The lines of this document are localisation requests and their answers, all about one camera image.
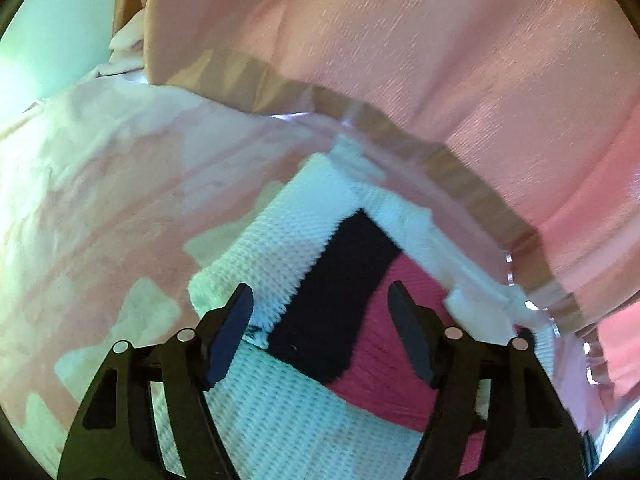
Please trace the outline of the pink curtain with tan hem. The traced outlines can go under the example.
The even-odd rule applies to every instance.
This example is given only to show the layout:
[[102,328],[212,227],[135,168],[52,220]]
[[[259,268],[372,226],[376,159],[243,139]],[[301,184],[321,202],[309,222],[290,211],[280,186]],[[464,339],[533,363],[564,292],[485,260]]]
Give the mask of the pink curtain with tan hem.
[[422,170],[580,330],[639,296],[639,39],[616,0],[116,0],[145,73],[349,122]]

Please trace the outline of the pink patterned bed sheet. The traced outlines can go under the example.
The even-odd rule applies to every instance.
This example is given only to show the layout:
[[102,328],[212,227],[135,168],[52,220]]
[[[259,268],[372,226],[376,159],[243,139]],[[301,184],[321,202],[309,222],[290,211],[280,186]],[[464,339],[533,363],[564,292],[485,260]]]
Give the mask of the pink patterned bed sheet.
[[[138,75],[83,81],[1,130],[1,407],[47,474],[58,473],[109,344],[152,344],[193,321],[192,276],[228,252],[316,153],[334,169],[312,168],[328,179],[340,170],[352,193],[369,193],[359,207],[373,212],[372,186],[386,188],[430,210],[483,272],[506,274],[506,249],[440,170],[455,162],[471,191],[487,191],[483,182],[422,150],[435,144],[392,139],[409,143],[404,153],[348,122],[245,114]],[[600,431],[639,399],[639,306],[630,308],[585,334],[589,365],[577,335],[556,350],[556,385],[585,429]],[[348,408],[248,344],[206,396],[243,479],[399,479],[418,443],[414,430]]]

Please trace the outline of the white red black knit sweater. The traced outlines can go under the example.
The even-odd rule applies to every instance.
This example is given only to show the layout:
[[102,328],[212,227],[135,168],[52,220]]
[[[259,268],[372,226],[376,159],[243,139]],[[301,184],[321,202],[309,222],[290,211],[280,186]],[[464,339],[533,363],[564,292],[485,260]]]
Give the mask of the white red black knit sweater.
[[416,376],[390,318],[393,282],[479,341],[506,344],[528,326],[553,370],[552,329],[521,287],[489,276],[427,208],[357,179],[367,166],[347,148],[310,156],[190,281],[198,313],[239,284],[254,294],[229,374],[206,396],[244,479],[404,475],[436,393]]

